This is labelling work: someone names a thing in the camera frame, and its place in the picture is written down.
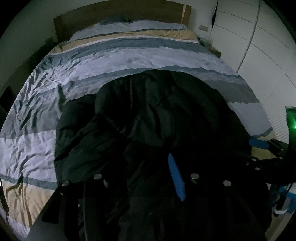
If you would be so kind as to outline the wooden nightstand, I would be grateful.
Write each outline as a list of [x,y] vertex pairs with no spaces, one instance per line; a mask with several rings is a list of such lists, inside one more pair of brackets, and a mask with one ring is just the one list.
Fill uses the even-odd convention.
[[217,58],[221,58],[221,52],[212,46],[213,41],[211,39],[200,38],[199,43],[212,54],[214,54]]

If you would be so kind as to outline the white wardrobe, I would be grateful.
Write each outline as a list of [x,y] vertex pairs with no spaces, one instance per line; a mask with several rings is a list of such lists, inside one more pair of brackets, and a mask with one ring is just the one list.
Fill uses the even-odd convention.
[[264,1],[218,1],[210,35],[221,58],[263,105],[278,140],[288,143],[287,106],[295,106],[295,41]]

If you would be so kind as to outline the wooden headboard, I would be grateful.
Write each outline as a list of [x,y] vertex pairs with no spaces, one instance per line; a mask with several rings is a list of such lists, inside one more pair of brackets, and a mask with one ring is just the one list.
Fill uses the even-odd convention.
[[90,25],[116,16],[131,21],[153,20],[189,25],[192,7],[173,1],[102,1],[68,11],[53,19],[57,41],[69,40]]

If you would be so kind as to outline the wall switch plate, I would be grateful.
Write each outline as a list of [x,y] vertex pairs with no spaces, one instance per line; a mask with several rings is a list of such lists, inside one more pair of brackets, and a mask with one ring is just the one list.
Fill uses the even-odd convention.
[[199,30],[204,31],[204,32],[207,32],[208,31],[208,27],[203,26],[203,25],[200,25],[199,26]]

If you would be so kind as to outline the large black puffer coat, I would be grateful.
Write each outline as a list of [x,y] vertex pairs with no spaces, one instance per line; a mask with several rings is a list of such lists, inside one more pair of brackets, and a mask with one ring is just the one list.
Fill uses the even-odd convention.
[[101,174],[99,240],[193,240],[169,154],[248,157],[249,134],[222,95],[186,73],[149,70],[67,102],[57,124],[58,184]]

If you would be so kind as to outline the striped blue beige duvet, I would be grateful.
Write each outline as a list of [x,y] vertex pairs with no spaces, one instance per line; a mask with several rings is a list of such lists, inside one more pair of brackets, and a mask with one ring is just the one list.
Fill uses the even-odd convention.
[[1,180],[9,212],[1,217],[25,240],[56,189],[56,126],[65,102],[150,69],[184,72],[217,89],[254,138],[274,137],[247,82],[201,46],[190,30],[140,30],[56,46],[37,65],[1,129]]

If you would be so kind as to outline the light blue pillow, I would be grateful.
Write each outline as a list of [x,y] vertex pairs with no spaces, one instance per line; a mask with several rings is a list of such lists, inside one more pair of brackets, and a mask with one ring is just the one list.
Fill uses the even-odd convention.
[[133,22],[96,23],[73,34],[68,42],[82,40],[89,37],[109,34],[136,32],[140,30],[186,30],[187,26],[178,23],[164,23],[153,20],[138,20]]

